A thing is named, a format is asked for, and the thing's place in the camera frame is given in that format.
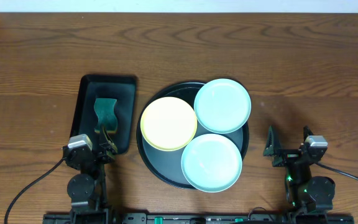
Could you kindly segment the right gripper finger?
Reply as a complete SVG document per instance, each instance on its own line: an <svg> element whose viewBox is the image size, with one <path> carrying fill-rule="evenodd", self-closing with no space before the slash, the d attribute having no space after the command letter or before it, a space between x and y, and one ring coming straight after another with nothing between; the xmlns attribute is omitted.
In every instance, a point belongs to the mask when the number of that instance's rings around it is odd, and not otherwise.
<svg viewBox="0 0 358 224"><path fill-rule="evenodd" d="M263 156L275 156L281 149L281 144L278 139L278 134L273 126L268 129L268 138L263 151Z"/></svg>
<svg viewBox="0 0 358 224"><path fill-rule="evenodd" d="M303 140L306 142L308 136L313 136L313 132L310 130L308 126L303 127Z"/></svg>

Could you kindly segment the green and yellow sponge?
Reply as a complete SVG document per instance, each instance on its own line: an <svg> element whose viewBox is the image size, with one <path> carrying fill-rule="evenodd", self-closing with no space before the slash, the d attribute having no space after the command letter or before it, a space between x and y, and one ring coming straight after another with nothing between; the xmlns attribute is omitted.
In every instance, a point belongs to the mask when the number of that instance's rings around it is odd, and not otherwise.
<svg viewBox="0 0 358 224"><path fill-rule="evenodd" d="M117 99L113 98L97 98L94 102L94 112L97 115L98 123L94 128L96 133L102 131L102 126L105 127L108 134L115 134L117 132L118 121L114 113L114 108Z"/></svg>

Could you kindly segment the yellow plate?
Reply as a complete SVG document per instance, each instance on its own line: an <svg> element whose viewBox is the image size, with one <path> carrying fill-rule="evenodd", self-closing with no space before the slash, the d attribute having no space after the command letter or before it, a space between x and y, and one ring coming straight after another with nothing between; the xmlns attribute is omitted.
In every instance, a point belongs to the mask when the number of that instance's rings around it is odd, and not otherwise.
<svg viewBox="0 0 358 224"><path fill-rule="evenodd" d="M176 151L195 136L198 120L186 101L166 96L145 107L140 117L140 131L145 141L160 151Z"/></svg>

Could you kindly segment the mint green plate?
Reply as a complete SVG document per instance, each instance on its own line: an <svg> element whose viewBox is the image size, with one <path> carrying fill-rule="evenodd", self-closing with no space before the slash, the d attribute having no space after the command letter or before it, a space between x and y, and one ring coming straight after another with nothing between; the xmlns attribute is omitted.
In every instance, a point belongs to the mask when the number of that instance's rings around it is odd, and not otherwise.
<svg viewBox="0 0 358 224"><path fill-rule="evenodd" d="M185 179L196 189L217 193L233 186L242 172L242 157L227 137L203 134L194 138L181 156Z"/></svg>
<svg viewBox="0 0 358 224"><path fill-rule="evenodd" d="M194 110L198 122L208 131L227 134L240 129L249 119L252 103L239 82L219 78L197 92Z"/></svg>

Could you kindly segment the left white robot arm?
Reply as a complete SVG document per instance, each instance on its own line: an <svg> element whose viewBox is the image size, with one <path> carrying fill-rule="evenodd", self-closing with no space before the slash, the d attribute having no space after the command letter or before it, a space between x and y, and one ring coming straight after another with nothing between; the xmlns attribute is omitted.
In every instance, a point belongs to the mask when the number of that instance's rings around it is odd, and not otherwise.
<svg viewBox="0 0 358 224"><path fill-rule="evenodd" d="M105 223L120 221L108 203L104 165L115 161L117 147L105 126L99 130L99 145L93 146L86 134L73 136L63 146L67 166L80 171L67 185L71 198L70 223Z"/></svg>

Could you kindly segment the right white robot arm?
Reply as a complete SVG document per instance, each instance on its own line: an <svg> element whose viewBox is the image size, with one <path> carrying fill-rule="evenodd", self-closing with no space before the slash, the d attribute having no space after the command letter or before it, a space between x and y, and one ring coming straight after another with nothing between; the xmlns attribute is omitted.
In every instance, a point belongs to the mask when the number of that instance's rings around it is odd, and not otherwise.
<svg viewBox="0 0 358 224"><path fill-rule="evenodd" d="M326 212L333 209L335 182L329 177L312 176L310 169L322 159L327 149L327 140L313 134L307 126L303 128L303 143L299 148L285 149L273 126L269 127L263 155L273 158L274 167L286 170L286 198L293 205L293 210L285 215L288 223L328 222Z"/></svg>

